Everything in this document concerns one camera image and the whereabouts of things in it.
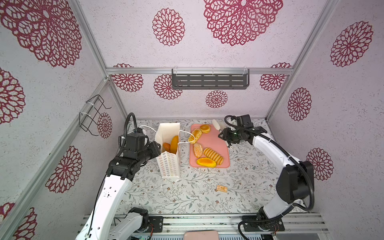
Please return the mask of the white printed paper bag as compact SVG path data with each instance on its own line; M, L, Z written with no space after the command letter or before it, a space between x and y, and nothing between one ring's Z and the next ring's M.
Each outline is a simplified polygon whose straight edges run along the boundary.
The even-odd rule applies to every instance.
M156 157L160 173L163 179L181 177L181 145L190 144L195 137L181 129L180 123L160 123L157 130L152 127L141 125L140 128L151 129L155 135L155 142L161 145L161 154ZM182 133L189 135L191 141L182 142Z

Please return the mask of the yellow corn-shaped bread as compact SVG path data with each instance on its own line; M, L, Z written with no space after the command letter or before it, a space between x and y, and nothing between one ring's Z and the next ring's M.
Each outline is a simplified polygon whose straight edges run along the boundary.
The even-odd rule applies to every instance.
M201 129L194 129L192 132L191 132L191 136L189 137L188 139L188 142L190 144L195 144L199 138L202 136L203 132Z

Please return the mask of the triangular sandwich bread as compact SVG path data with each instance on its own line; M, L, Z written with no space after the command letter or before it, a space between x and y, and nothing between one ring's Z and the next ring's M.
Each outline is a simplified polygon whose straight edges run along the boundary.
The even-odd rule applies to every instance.
M163 143L163 148L166 152L171 152L171 145L169 143Z

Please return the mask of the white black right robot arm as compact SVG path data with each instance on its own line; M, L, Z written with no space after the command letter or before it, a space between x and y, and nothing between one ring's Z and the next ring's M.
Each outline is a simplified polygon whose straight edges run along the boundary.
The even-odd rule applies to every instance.
M275 165L280 176L276 194L256 217L243 219L239 226L259 228L262 231L277 231L281 219L294 208L310 212L315 205L314 166L300 161L277 144L262 127L251 129L225 128L218 137L228 146L242 141L259 149Z

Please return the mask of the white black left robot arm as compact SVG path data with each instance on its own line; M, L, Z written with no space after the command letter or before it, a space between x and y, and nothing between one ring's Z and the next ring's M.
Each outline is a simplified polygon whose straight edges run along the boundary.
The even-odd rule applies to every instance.
M135 174L144 163L161 154L161 145L129 143L120 149L109 163L103 184L97 193L94 209L77 240L126 240L135 231L148 227L147 211L138 209L128 213L128 220L111 230L116 211L124 193L133 185Z

